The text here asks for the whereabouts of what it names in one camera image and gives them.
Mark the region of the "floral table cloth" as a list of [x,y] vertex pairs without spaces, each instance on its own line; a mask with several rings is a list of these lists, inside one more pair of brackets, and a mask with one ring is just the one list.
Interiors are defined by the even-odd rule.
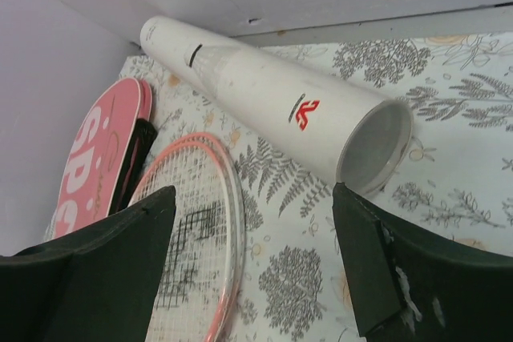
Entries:
[[509,341],[512,89],[381,93],[169,20],[91,108],[50,226],[103,218],[135,81],[157,138],[129,200],[176,189],[145,341]]

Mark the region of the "pink racket cover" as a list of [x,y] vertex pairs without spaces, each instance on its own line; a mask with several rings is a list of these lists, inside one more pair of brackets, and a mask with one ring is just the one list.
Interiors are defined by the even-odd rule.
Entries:
[[115,82],[97,99],[72,144],[46,241],[128,205],[157,136],[152,104],[150,85],[133,77]]

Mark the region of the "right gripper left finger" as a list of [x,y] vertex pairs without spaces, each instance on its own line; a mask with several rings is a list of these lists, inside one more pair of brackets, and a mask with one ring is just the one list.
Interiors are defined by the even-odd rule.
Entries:
[[1,258],[3,341],[143,341],[176,214],[164,187],[78,231]]

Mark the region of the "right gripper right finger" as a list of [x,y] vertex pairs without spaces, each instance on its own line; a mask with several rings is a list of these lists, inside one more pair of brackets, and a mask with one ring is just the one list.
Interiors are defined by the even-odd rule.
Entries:
[[392,215],[345,184],[333,220],[359,336],[368,341],[510,341],[512,258]]

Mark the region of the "white shuttlecock tube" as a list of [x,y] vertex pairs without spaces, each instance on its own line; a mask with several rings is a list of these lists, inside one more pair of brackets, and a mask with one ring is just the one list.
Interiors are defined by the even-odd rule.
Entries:
[[143,51],[323,182],[358,194],[394,173],[414,128],[404,102],[164,16]]

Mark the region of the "pink badminton racket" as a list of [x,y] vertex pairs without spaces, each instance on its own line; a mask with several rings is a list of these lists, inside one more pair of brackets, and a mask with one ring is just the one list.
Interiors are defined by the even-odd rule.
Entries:
[[176,214],[147,341],[217,341],[244,266],[244,204],[227,149],[199,132],[166,147],[139,181],[132,202],[176,190]]

